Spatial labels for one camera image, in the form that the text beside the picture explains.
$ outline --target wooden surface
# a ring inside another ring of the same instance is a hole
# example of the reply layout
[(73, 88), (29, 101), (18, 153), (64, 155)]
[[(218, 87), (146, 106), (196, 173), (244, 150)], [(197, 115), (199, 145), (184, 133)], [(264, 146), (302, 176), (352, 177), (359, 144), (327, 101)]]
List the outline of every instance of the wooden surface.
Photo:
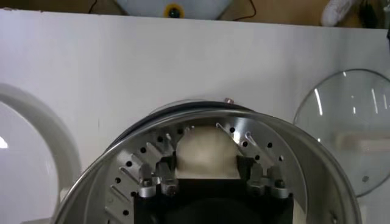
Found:
[[(88, 13), (93, 2), (94, 0), (0, 0), (0, 8)], [(378, 3), (379, 0), (370, 0), (370, 2), (374, 5), (375, 11), (382, 21), (383, 14)], [(321, 14), (328, 0), (253, 0), (253, 3), (257, 15), (253, 18), (242, 19), (242, 21), (320, 26)], [(253, 11), (250, 0), (233, 0), (220, 19), (231, 21), (235, 18), (252, 15)], [(102, 15), (126, 15), (115, 0), (97, 0), (97, 4), (91, 12)], [(357, 5), (338, 26), (361, 27)]]
[[(253, 3), (257, 10), (256, 16), (241, 21), (320, 26), (322, 11), (328, 0), (253, 0)], [(378, 0), (371, 0), (371, 3), (377, 15), (381, 18), (383, 15)], [(242, 16), (252, 15), (253, 12), (250, 0), (234, 0), (220, 19), (230, 21)], [(351, 9), (338, 26), (361, 27), (357, 5)]]

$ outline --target screw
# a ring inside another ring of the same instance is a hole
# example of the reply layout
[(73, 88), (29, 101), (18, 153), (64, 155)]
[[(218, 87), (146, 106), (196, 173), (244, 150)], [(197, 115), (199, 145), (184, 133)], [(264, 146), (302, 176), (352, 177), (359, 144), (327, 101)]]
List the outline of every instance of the screw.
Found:
[(168, 196), (174, 196), (176, 194), (176, 187), (175, 186), (168, 186), (166, 190), (166, 195)]
[(277, 188), (285, 188), (285, 182), (283, 180), (275, 180), (275, 187)]
[(144, 180), (143, 184), (144, 184), (144, 186), (149, 187), (152, 185), (152, 181), (151, 180)]
[(234, 104), (234, 100), (231, 98), (225, 98), (225, 103)]

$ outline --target white surface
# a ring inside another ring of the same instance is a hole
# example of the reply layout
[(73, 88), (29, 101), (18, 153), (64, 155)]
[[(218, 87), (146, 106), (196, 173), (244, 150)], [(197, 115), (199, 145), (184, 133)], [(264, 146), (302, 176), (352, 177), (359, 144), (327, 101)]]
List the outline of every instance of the white surface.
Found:
[(31, 124), (0, 102), (0, 217), (15, 224), (50, 217), (58, 176), (51, 151)]
[[(390, 77), (390, 53), (385, 30), (0, 10), (0, 68), (0, 82), (63, 121), (85, 169), (161, 105), (230, 97), (292, 122), (309, 90), (336, 71)], [(390, 201), (388, 191), (389, 183), (375, 193)], [(367, 222), (387, 223), (376, 194)]]

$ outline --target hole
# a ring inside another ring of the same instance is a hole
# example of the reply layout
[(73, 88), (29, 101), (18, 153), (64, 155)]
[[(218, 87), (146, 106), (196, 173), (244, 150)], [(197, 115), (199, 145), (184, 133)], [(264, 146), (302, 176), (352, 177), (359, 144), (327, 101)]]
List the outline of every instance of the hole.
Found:
[(367, 183), (368, 180), (370, 180), (368, 176), (364, 176), (363, 179), (361, 179), (361, 181), (363, 181), (364, 183)]

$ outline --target white lid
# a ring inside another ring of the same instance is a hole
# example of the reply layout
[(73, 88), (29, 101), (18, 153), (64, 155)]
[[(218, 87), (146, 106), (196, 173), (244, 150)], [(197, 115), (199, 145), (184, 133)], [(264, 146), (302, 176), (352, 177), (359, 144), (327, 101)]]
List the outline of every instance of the white lid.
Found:
[(0, 102), (0, 217), (15, 224), (50, 217), (59, 198), (51, 150), (37, 130)]

